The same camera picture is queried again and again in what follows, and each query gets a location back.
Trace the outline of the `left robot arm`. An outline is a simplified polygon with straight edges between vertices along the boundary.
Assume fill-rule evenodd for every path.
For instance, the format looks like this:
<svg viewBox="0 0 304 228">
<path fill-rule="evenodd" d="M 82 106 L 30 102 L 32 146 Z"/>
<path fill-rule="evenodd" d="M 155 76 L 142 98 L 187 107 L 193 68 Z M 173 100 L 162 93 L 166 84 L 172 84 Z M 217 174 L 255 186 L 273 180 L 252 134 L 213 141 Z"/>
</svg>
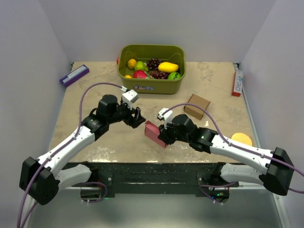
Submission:
<svg viewBox="0 0 304 228">
<path fill-rule="evenodd" d="M 19 187 L 39 204 L 48 204 L 59 191 L 79 183 L 94 186 L 98 182 L 98 169 L 87 162 L 64 169 L 65 165 L 85 147 L 97 141 L 109 130 L 111 124 L 123 121 L 137 128 L 145 122 L 139 107 L 133 103 L 138 94 L 130 90 L 121 100 L 114 95 L 104 95 L 80 127 L 51 151 L 37 159 L 28 157 L 22 164 Z"/>
</svg>

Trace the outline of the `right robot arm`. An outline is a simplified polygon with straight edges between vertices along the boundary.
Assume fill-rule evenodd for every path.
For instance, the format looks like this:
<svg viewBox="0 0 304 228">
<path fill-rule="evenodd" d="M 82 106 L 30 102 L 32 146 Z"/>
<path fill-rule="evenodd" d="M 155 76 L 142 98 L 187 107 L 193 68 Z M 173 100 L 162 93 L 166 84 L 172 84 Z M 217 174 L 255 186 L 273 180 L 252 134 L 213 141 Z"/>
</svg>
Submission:
<svg viewBox="0 0 304 228">
<path fill-rule="evenodd" d="M 198 127 L 185 114 L 173 116 L 168 112 L 158 114 L 157 118 L 164 122 L 159 126 L 158 138 L 165 144 L 181 141 L 196 151 L 225 156 L 241 163 L 223 164 L 212 174 L 214 185 L 249 182 L 260 184 L 277 195 L 287 195 L 294 170 L 284 149 L 277 147 L 272 151 L 242 144 L 212 129 Z"/>
</svg>

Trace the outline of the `pink paper box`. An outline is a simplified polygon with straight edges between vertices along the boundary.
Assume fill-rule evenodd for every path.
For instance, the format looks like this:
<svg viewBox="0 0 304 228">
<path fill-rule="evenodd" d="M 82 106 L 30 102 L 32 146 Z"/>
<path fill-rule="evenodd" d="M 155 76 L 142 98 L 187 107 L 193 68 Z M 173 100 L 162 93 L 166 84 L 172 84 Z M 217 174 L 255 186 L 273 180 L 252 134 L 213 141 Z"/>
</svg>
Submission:
<svg viewBox="0 0 304 228">
<path fill-rule="evenodd" d="M 145 122 L 144 135 L 162 148 L 167 148 L 168 145 L 158 138 L 158 136 L 160 135 L 158 126 L 156 126 L 152 122 Z"/>
</svg>

